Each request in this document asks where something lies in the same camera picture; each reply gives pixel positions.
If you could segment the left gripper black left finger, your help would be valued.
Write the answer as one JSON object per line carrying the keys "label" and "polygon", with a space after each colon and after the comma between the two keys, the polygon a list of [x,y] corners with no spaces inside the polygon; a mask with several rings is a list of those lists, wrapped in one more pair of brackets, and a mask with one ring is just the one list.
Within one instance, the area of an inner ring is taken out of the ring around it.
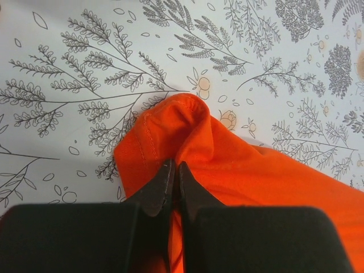
{"label": "left gripper black left finger", "polygon": [[1,219],[2,272],[170,272],[175,162],[124,202],[26,204]]}

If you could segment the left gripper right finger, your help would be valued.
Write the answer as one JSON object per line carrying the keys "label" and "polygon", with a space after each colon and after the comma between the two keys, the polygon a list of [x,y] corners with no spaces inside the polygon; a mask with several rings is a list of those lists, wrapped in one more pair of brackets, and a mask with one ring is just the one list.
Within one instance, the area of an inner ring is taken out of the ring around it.
{"label": "left gripper right finger", "polygon": [[310,206],[228,206],[179,166],[186,272],[353,272],[329,217]]}

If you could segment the orange t shirt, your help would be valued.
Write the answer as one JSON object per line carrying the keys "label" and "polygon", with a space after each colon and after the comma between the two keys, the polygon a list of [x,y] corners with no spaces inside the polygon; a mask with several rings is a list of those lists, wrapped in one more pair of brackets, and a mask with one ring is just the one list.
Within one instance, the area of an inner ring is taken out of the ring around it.
{"label": "orange t shirt", "polygon": [[363,271],[363,193],[271,148],[249,144],[181,93],[144,111],[114,150],[126,196],[163,162],[186,162],[226,205],[314,206],[333,221],[355,272]]}

